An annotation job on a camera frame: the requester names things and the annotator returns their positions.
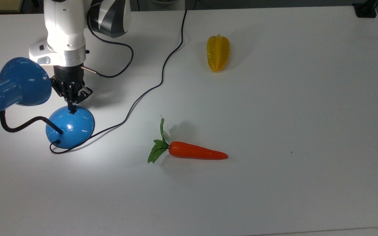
lamp base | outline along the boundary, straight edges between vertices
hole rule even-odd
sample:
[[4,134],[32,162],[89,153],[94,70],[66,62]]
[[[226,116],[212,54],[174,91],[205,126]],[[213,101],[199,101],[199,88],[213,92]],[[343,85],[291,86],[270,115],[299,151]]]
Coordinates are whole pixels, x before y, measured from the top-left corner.
[[46,136],[51,143],[59,148],[72,148],[88,139],[94,131],[94,117],[88,109],[77,106],[76,112],[71,114],[68,106],[56,110],[49,120],[58,126],[63,134],[46,125]]

lamp cord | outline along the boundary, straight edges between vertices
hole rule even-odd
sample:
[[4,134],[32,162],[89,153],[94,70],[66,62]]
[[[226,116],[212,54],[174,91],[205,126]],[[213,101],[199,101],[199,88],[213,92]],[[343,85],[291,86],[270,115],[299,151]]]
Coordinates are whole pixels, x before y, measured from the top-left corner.
[[170,57],[171,57],[171,56],[172,56],[172,55],[173,55],[173,54],[174,54],[174,53],[180,48],[180,46],[183,44],[183,26],[184,26],[184,23],[185,23],[186,13],[187,13],[187,10],[185,10],[185,14],[183,15],[182,26],[181,26],[181,29],[180,29],[180,44],[179,44],[179,46],[177,46],[176,49],[173,50],[173,52],[171,52],[171,53],[168,55],[168,57],[167,57],[166,60],[164,61],[164,64],[163,64],[163,66],[162,66],[162,71],[161,71],[161,82],[160,82],[158,85],[156,85],[156,86],[150,88],[149,90],[147,90],[146,92],[144,92],[141,96],[139,96],[139,97],[135,100],[135,102],[132,104],[132,106],[130,107],[130,109],[129,109],[129,111],[128,111],[126,117],[125,117],[125,119],[124,119],[122,122],[120,122],[119,124],[114,125],[114,126],[111,126],[111,127],[108,127],[108,128],[105,128],[104,130],[101,130],[100,132],[98,132],[98,133],[96,133],[96,134],[93,134],[92,136],[88,137],[86,140],[82,141],[81,143],[79,143],[79,144],[77,144],[77,145],[75,145],[75,146],[73,146],[73,147],[71,147],[71,148],[69,148],[69,149],[67,149],[67,150],[65,150],[65,151],[54,151],[54,150],[52,149],[52,146],[53,146],[54,144],[56,144],[56,143],[60,143],[59,140],[56,140],[56,141],[52,142],[52,143],[50,144],[50,146],[49,146],[49,149],[51,150],[52,153],[54,153],[54,154],[62,154],[62,153],[66,153],[66,152],[68,152],[68,151],[71,151],[72,149],[75,149],[75,148],[81,146],[82,144],[84,144],[84,143],[87,142],[88,140],[90,140],[90,139],[92,139],[92,138],[94,138],[94,137],[100,135],[101,133],[105,133],[105,132],[107,132],[107,131],[109,131],[109,130],[112,130],[112,129],[114,129],[114,128],[117,128],[117,127],[122,126],[122,125],[123,125],[128,119],[129,119],[129,117],[130,117],[132,111],[134,110],[134,108],[135,108],[135,106],[138,104],[138,102],[139,102],[139,101],[140,101],[140,100],[141,100],[141,99],[142,99],[147,93],[149,93],[150,91],[152,91],[152,90],[155,89],[155,88],[160,87],[160,86],[164,83],[164,71],[165,71],[165,65],[166,65],[167,61],[169,60],[169,58],[170,58]]

lamp shade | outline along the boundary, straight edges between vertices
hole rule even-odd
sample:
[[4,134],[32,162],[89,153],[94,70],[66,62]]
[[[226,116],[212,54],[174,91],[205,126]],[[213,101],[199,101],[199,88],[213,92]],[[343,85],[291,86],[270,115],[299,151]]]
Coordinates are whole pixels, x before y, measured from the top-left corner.
[[13,104],[35,106],[51,97],[46,71],[29,58],[14,58],[0,72],[0,111]]

gooseneck lamp arm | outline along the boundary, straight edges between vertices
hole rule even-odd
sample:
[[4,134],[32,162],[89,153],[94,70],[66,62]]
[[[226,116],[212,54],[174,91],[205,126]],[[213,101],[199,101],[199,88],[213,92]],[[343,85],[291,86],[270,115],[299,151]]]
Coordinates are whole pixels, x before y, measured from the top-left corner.
[[0,121],[1,121],[1,125],[4,128],[4,130],[9,132],[9,133],[16,133],[20,130],[23,130],[24,128],[28,127],[29,125],[33,124],[36,121],[43,121],[47,125],[52,127],[54,130],[56,130],[59,134],[63,134],[63,131],[59,127],[57,127],[54,123],[52,123],[48,118],[46,118],[44,116],[33,117],[32,119],[30,119],[26,123],[20,125],[19,127],[11,128],[7,125],[5,113],[6,113],[5,110],[0,111]]

black cable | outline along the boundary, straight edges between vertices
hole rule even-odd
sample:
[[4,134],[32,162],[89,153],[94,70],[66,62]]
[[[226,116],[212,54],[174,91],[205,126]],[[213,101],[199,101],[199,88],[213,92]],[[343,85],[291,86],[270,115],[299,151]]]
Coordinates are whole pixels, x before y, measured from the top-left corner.
[[131,58],[129,59],[128,64],[127,64],[127,65],[125,66],[125,68],[123,68],[123,70],[121,70],[119,73],[117,73],[117,74],[115,74],[115,75],[112,75],[112,76],[106,76],[106,75],[103,75],[103,74],[101,74],[101,73],[99,73],[99,72],[96,72],[96,75],[98,75],[98,76],[102,76],[102,77],[105,77],[105,78],[114,78],[114,77],[120,75],[121,73],[123,73],[123,72],[129,67],[129,65],[130,65],[131,62],[132,62],[132,59],[134,58],[134,50],[132,49],[132,47],[129,46],[129,45],[127,45],[127,44],[125,44],[125,43],[121,43],[121,42],[112,42],[112,41],[104,40],[104,39],[100,38],[99,36],[97,36],[97,35],[93,32],[93,30],[91,29],[91,27],[90,27],[90,11],[87,13],[87,27],[88,27],[88,29],[90,30],[90,33],[91,33],[94,37],[96,37],[97,39],[99,39],[100,41],[105,42],[105,43],[109,43],[109,44],[114,44],[114,45],[122,45],[122,46],[128,47],[128,48],[131,50]]
[[147,90],[146,92],[144,92],[141,96],[139,96],[139,97],[135,100],[135,102],[132,104],[131,108],[130,108],[129,111],[128,111],[128,114],[127,114],[126,117],[125,117],[125,119],[124,119],[122,122],[120,122],[119,124],[114,125],[114,126],[112,126],[112,127],[105,128],[104,130],[101,130],[100,132],[98,132],[98,133],[96,133],[96,134],[93,134],[92,136],[88,137],[86,140],[82,141],[81,143],[79,143],[79,144],[77,144],[77,145],[75,145],[75,146],[73,146],[73,147],[71,147],[71,148],[69,148],[69,149],[67,149],[67,150],[65,150],[65,151],[54,151],[54,150],[52,149],[52,145],[60,143],[59,140],[56,140],[55,142],[52,142],[52,143],[50,144],[50,146],[49,146],[49,149],[51,150],[52,153],[54,153],[54,154],[62,154],[62,153],[66,153],[66,152],[71,151],[72,149],[74,149],[74,148],[76,148],[76,147],[81,146],[82,144],[84,144],[84,143],[87,142],[88,140],[90,140],[90,139],[92,139],[92,138],[98,136],[98,135],[101,134],[101,133],[104,133],[104,132],[106,132],[106,131],[108,131],[108,130],[112,130],[112,129],[114,129],[114,128],[117,128],[117,127],[122,126],[122,125],[123,125],[128,119],[129,119],[129,117],[130,117],[132,111],[134,110],[135,106],[137,105],[137,103],[138,103],[138,102],[139,102],[139,101],[140,101],[140,100],[141,100],[141,99],[142,99],[147,93],[149,93],[150,91],[152,91],[152,90],[155,89],[155,88],[160,87],[160,86],[164,83],[164,71],[165,71],[165,65],[166,65],[167,61],[169,60],[169,58],[170,58],[170,57],[171,57],[171,56],[172,56],[172,55],[173,55],[173,54],[174,54],[174,53],[180,48],[180,46],[183,44],[183,26],[184,26],[184,24],[185,24],[186,13],[187,13],[187,10],[185,10],[185,14],[184,14],[184,16],[183,16],[183,21],[182,21],[182,27],[181,27],[181,29],[180,29],[180,37],[181,37],[181,39],[180,39],[180,44],[179,44],[179,46],[177,46],[176,49],[173,50],[173,52],[171,52],[171,53],[168,55],[168,57],[167,57],[166,60],[164,61],[164,64],[163,64],[163,66],[162,66],[162,71],[161,71],[161,82],[160,82],[158,85],[156,85],[156,86],[150,88],[149,90]]
[[16,132],[18,132],[20,130],[25,129],[26,127],[28,127],[29,125],[33,124],[36,121],[43,121],[46,124],[48,124],[50,127],[52,127],[54,130],[56,130],[58,133],[63,134],[63,131],[59,127],[57,127],[54,123],[52,123],[48,118],[46,118],[44,116],[36,116],[34,118],[31,118],[26,123],[20,125],[19,127],[11,128],[11,127],[9,127],[7,125],[7,120],[6,120],[6,117],[5,117],[5,113],[6,113],[5,110],[0,111],[0,121],[1,121],[2,127],[4,128],[4,130],[6,132],[16,133]]

